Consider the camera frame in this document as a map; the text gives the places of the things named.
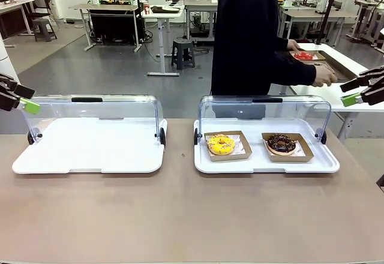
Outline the person's right hand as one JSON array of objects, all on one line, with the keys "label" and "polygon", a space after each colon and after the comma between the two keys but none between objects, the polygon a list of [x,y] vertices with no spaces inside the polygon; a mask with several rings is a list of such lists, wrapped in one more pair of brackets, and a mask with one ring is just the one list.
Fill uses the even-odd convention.
[{"label": "person's right hand", "polygon": [[323,85],[331,86],[337,82],[337,77],[332,69],[327,68],[324,65],[315,66],[316,76],[312,83],[313,87],[322,87]]}]

